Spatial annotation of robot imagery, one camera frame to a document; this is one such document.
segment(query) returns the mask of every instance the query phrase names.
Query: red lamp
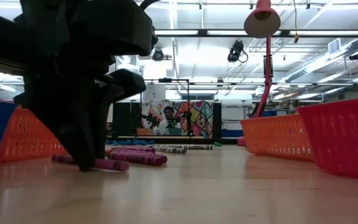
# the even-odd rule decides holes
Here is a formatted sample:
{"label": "red lamp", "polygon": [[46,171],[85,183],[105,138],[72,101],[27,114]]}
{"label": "red lamp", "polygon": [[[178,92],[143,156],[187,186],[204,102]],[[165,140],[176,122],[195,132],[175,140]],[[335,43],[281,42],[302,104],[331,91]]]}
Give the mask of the red lamp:
{"label": "red lamp", "polygon": [[281,20],[277,12],[270,6],[270,0],[258,0],[255,10],[244,22],[244,30],[248,35],[255,38],[266,38],[278,31]]}

